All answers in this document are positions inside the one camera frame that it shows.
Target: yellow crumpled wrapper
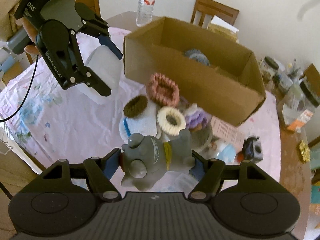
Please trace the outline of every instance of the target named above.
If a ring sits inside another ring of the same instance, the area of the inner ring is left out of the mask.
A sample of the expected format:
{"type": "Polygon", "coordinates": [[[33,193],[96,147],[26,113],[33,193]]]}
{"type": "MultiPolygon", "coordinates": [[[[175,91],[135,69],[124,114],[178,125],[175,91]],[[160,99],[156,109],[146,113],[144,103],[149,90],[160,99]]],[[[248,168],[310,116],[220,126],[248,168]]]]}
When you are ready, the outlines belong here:
{"type": "Polygon", "coordinates": [[[301,153],[301,157],[303,162],[310,162],[310,148],[305,141],[301,141],[299,143],[299,150],[301,153]]]}

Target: black cable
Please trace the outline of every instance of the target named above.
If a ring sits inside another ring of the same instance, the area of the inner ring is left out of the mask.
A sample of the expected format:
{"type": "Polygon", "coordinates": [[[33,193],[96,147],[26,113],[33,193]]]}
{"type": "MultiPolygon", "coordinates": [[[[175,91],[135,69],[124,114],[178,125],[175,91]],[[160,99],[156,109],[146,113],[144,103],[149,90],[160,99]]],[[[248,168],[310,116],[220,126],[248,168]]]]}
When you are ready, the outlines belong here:
{"type": "Polygon", "coordinates": [[[35,64],[35,69],[34,69],[34,71],[33,71],[33,75],[32,75],[31,81],[30,81],[30,85],[29,85],[28,91],[27,91],[26,96],[24,97],[21,105],[18,107],[17,111],[15,111],[15,112],[14,112],[12,115],[10,115],[9,117],[7,117],[7,118],[5,118],[5,119],[3,119],[3,120],[0,120],[0,122],[6,122],[6,121],[8,121],[9,119],[11,119],[12,117],[14,117],[14,116],[19,112],[19,110],[21,109],[21,107],[23,106],[24,102],[25,102],[26,99],[27,99],[27,96],[28,96],[28,94],[29,94],[29,91],[30,91],[30,89],[31,89],[31,85],[32,85],[32,82],[33,82],[33,78],[35,77],[35,73],[36,73],[36,69],[37,69],[37,65],[38,65],[38,59],[39,59],[39,55],[37,55],[37,60],[36,60],[36,64],[35,64]]]}
{"type": "Polygon", "coordinates": [[[7,190],[7,188],[0,181],[0,189],[7,195],[9,199],[12,199],[11,193],[7,190]]]}

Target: blue stripe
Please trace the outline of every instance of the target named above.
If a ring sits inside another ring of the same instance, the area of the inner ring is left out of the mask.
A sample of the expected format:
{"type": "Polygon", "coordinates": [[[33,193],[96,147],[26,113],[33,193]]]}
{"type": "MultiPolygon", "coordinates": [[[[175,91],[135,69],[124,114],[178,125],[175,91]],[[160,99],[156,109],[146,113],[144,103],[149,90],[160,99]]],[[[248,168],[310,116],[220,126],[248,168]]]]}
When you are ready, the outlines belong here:
{"type": "Polygon", "coordinates": [[[123,119],[123,125],[124,125],[125,131],[127,133],[127,136],[130,137],[131,133],[130,133],[130,130],[129,130],[129,127],[128,127],[128,124],[127,124],[127,117],[125,117],[123,119]]]}

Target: chair backrest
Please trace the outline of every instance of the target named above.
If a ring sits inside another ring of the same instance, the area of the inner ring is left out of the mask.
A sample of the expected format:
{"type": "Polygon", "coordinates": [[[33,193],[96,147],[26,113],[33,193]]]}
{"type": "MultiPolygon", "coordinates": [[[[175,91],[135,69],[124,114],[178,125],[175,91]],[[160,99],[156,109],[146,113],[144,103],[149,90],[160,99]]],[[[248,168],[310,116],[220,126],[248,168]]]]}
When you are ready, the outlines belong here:
{"type": "Polygon", "coordinates": [[[76,0],[76,2],[84,3],[92,11],[94,11],[99,17],[101,16],[100,15],[99,0],[76,0]]]}
{"type": "Polygon", "coordinates": [[[212,18],[216,15],[227,23],[233,25],[238,17],[239,10],[231,8],[222,3],[218,3],[213,0],[196,0],[195,7],[193,9],[193,14],[191,18],[191,23],[194,22],[196,17],[196,12],[201,12],[201,18],[199,22],[199,26],[202,27],[204,17],[206,15],[212,16],[212,18]]]}

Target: ribbed black surface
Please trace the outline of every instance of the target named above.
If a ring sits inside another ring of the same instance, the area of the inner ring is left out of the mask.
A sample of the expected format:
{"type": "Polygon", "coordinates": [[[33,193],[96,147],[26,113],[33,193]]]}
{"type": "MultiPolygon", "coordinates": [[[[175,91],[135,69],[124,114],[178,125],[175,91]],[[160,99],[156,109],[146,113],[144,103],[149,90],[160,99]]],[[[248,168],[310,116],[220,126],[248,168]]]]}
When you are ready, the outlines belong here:
{"type": "MultiPolygon", "coordinates": [[[[182,193],[129,192],[117,203],[105,203],[95,218],[78,231],[59,237],[23,233],[13,240],[173,240],[251,239],[222,227],[207,206],[186,200],[182,193]]],[[[274,240],[293,240],[290,235],[274,240]]]]}

